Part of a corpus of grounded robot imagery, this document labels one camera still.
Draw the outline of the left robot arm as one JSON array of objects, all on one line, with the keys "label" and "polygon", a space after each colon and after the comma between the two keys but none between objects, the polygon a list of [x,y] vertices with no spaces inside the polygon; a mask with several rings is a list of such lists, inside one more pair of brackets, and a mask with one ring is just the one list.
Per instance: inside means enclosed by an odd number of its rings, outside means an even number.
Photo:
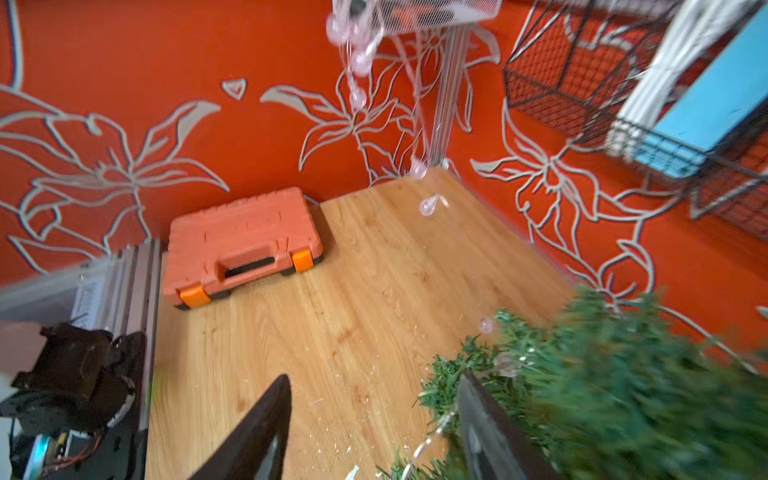
[{"label": "left robot arm", "polygon": [[1,400],[12,479],[140,479],[147,337],[44,326],[34,366]]}]

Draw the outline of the clear bulb string lights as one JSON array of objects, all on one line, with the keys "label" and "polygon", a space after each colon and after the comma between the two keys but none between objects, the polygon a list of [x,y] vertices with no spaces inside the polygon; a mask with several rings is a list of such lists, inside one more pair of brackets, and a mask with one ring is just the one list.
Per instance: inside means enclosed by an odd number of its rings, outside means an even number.
[{"label": "clear bulb string lights", "polygon": [[371,171],[377,182],[393,179],[407,166],[415,178],[426,176],[431,166],[443,164],[453,123],[469,128],[471,112],[457,107],[461,89],[473,90],[466,75],[469,39],[487,43],[487,61],[500,59],[498,43],[479,23],[419,30],[413,33],[352,33],[327,37],[339,49],[349,90],[344,115],[346,133],[358,142],[362,153],[372,148],[364,133],[375,131],[374,121],[397,125],[401,142],[397,150],[384,152],[390,167]]}]

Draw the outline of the small green christmas tree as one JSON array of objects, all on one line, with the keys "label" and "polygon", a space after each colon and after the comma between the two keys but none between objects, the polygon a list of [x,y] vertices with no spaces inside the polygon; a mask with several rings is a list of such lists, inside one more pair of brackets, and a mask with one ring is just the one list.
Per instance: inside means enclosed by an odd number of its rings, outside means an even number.
[{"label": "small green christmas tree", "polygon": [[436,357],[419,403],[447,454],[397,458],[386,479],[465,479],[459,384],[473,375],[563,479],[763,479],[767,379],[674,334],[657,299],[626,309],[591,290],[537,325],[502,309],[499,335]]}]

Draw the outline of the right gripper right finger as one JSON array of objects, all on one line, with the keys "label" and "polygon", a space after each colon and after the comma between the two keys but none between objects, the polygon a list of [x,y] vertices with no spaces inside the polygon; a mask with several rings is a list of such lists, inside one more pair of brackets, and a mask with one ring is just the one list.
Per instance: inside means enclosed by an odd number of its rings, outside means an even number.
[{"label": "right gripper right finger", "polygon": [[556,479],[539,448],[472,373],[462,375],[457,406],[468,476],[476,479]]}]

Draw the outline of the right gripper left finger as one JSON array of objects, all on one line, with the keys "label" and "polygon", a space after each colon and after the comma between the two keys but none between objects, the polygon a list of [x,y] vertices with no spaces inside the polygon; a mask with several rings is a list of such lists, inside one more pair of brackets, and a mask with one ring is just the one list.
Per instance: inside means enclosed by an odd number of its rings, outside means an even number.
[{"label": "right gripper left finger", "polygon": [[282,374],[191,479],[281,479],[291,413],[291,383]]}]

